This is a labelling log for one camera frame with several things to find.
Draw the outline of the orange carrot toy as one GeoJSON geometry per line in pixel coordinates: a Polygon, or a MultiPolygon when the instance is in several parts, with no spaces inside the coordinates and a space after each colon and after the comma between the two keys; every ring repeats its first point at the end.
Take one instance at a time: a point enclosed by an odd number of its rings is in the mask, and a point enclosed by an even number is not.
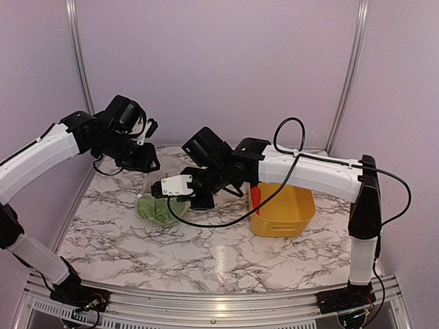
{"type": "Polygon", "coordinates": [[[254,186],[250,189],[251,209],[257,208],[261,204],[261,189],[254,186]]]}

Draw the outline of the green apple toy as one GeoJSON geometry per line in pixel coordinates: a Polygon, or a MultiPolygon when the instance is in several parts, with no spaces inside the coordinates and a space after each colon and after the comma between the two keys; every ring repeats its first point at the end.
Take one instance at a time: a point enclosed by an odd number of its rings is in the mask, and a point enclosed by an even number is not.
{"type": "MultiPolygon", "coordinates": [[[[174,214],[180,218],[183,218],[189,207],[188,203],[177,202],[174,199],[169,201],[169,205],[174,214]]],[[[141,219],[155,226],[169,226],[178,221],[170,212],[167,199],[142,195],[137,199],[136,210],[141,219]]]]}

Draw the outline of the clear zip top bag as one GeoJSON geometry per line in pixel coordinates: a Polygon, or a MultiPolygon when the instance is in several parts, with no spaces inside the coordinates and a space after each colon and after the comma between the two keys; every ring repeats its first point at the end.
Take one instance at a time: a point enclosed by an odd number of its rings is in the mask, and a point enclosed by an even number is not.
{"type": "Polygon", "coordinates": [[[164,199],[152,196],[152,185],[162,179],[178,175],[190,159],[177,146],[159,147],[157,149],[160,169],[145,175],[141,192],[137,195],[135,211],[139,219],[156,227],[167,227],[178,223],[167,207],[167,197],[164,199]]]}

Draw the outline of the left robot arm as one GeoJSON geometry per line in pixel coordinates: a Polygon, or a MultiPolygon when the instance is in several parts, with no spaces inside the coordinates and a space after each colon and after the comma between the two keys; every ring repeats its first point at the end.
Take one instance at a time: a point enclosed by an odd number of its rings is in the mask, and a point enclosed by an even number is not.
{"type": "Polygon", "coordinates": [[[60,286],[61,296],[70,304],[82,304],[87,294],[84,286],[77,283],[78,275],[61,257],[25,233],[10,202],[46,172],[86,152],[96,159],[112,158],[122,171],[158,170],[155,146],[147,141],[157,127],[158,123],[137,102],[117,95],[105,110],[97,114],[73,112],[2,160],[1,249],[60,286]]]}

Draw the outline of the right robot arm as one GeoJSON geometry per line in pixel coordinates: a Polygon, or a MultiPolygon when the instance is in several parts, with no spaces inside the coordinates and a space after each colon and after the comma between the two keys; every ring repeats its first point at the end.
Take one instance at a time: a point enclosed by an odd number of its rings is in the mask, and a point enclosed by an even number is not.
{"type": "Polygon", "coordinates": [[[207,128],[189,139],[182,150],[195,163],[181,173],[183,197],[194,210],[214,208],[216,192],[232,185],[238,194],[244,183],[275,184],[280,191],[294,186],[350,202],[351,265],[340,301],[354,307],[365,298],[381,231],[381,197],[374,158],[314,156],[280,149],[259,138],[245,138],[232,148],[207,128]]]}

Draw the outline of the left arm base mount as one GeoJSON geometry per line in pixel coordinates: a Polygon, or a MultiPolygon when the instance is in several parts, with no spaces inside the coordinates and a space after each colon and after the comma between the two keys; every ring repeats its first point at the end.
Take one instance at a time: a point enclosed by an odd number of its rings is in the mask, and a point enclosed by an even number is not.
{"type": "Polygon", "coordinates": [[[72,293],[64,293],[55,289],[50,293],[50,298],[57,302],[74,306],[79,311],[97,310],[104,312],[106,310],[110,293],[104,289],[81,286],[72,293]]]}

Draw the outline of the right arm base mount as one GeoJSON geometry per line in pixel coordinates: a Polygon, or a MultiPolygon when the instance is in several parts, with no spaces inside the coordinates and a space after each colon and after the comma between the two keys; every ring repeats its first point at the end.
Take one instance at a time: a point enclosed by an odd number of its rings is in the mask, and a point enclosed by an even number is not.
{"type": "Polygon", "coordinates": [[[322,314],[349,310],[375,303],[375,292],[367,286],[349,286],[316,295],[317,305],[322,314]]]}

